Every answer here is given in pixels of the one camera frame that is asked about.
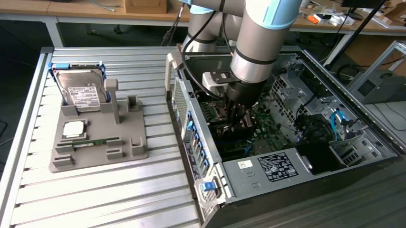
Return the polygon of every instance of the green circuit board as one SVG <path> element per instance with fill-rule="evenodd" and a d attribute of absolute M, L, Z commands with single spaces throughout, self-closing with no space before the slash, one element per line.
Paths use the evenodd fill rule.
<path fill-rule="evenodd" d="M 200 103 L 200 108 L 208 126 L 213 124 L 215 127 L 227 126 L 223 101 L 203 102 Z M 260 104 L 256 105 L 251 110 L 251 114 L 256 120 L 253 134 L 237 141 L 215 142 L 223 161 L 279 151 L 284 145 L 289 143 L 272 117 L 264 112 L 264 106 L 261 107 Z"/>

